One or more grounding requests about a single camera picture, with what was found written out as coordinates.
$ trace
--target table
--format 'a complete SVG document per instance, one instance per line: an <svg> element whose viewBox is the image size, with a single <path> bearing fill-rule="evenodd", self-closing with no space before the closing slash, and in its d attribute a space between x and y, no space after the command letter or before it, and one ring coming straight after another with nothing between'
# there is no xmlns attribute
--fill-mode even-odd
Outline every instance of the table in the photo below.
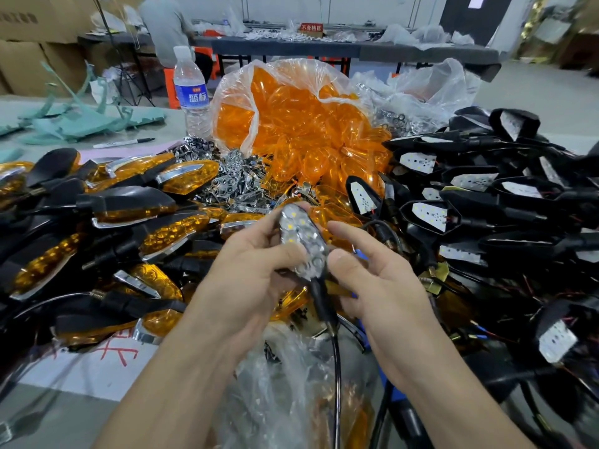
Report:
<svg viewBox="0 0 599 449"><path fill-rule="evenodd" d="M136 58L134 38L129 33L113 35L115 44L124 45L133 52L135 64L139 66ZM151 45L149 35L137 35L136 40L140 45ZM79 44L91 46L100 42L110 42L108 35L82 35L78 37ZM342 57L342 72L349 75L349 66L352 58L362 61L378 61L382 63L441 63L446 58L455 58L471 72L479 75L483 80L492 81L501 68L501 62L508 55L495 49L479 45L452 45L431 47L420 50L410 45L396 45L381 42L324 42L303 41L289 42L279 39L244 39L229 36L198 36L191 40L191 45L210 47L219 56L239 57L243 65L243 58L251 61L252 55L266 56L313 56L313 57Z"/></svg>

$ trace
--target left hand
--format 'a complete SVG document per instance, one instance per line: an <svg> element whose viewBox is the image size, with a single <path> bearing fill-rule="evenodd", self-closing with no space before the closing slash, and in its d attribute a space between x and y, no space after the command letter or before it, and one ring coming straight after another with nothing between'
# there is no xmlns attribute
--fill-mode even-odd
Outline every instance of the left hand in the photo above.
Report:
<svg viewBox="0 0 599 449"><path fill-rule="evenodd" d="M200 283L179 325L209 331L238 362L258 342L273 309L297 280L276 271L306 261L298 244L279 243L280 210L233 234Z"/></svg>

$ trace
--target hand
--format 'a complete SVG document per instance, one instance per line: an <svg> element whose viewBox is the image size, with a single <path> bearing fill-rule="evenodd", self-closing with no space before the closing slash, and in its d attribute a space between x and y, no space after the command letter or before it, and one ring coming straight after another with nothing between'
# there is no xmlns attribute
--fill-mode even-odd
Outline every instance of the hand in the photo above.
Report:
<svg viewBox="0 0 599 449"><path fill-rule="evenodd" d="M342 286L358 295L341 298L341 304L362 320L378 363L403 389L422 369L435 368L438 350L449 339L404 258L359 228L342 222L329 222L327 228L368 257L365 269L349 252L335 249L328 256L328 268Z"/></svg>
<svg viewBox="0 0 599 449"><path fill-rule="evenodd" d="M279 214L274 210L225 242L181 322L218 334L237 361L256 345L281 295L297 286L276 271L306 261L303 246L279 243Z"/></svg>

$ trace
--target bottle cap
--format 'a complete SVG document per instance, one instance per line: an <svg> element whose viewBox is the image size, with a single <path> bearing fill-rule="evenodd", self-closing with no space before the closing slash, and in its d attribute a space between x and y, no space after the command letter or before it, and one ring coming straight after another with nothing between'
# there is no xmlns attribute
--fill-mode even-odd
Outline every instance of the bottle cap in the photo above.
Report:
<svg viewBox="0 0 599 449"><path fill-rule="evenodd" d="M175 56L178 60L191 60L191 49L186 45L176 45L173 47Z"/></svg>

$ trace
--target red sign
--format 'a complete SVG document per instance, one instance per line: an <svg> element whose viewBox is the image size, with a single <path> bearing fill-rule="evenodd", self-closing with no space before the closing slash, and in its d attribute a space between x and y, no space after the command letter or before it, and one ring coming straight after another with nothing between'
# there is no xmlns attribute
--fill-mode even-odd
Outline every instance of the red sign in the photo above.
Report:
<svg viewBox="0 0 599 449"><path fill-rule="evenodd" d="M322 23L302 23L299 27L300 31L322 33Z"/></svg>

